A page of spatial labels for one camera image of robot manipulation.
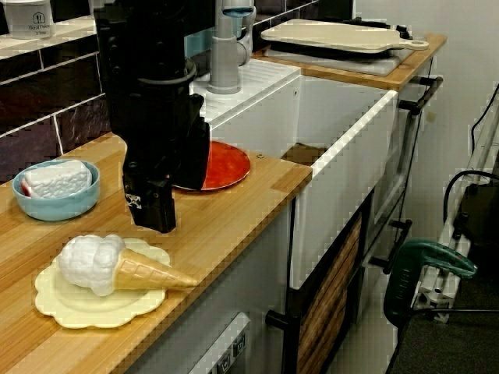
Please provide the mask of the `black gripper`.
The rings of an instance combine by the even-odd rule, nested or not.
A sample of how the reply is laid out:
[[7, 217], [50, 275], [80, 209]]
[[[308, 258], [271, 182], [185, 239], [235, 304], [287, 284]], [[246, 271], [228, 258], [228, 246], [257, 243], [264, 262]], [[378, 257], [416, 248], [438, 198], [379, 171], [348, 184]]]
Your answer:
[[189, 84], [138, 79], [116, 90], [126, 202], [135, 225], [163, 234], [176, 227], [172, 184], [201, 190], [207, 175], [210, 125], [200, 115], [203, 97]]

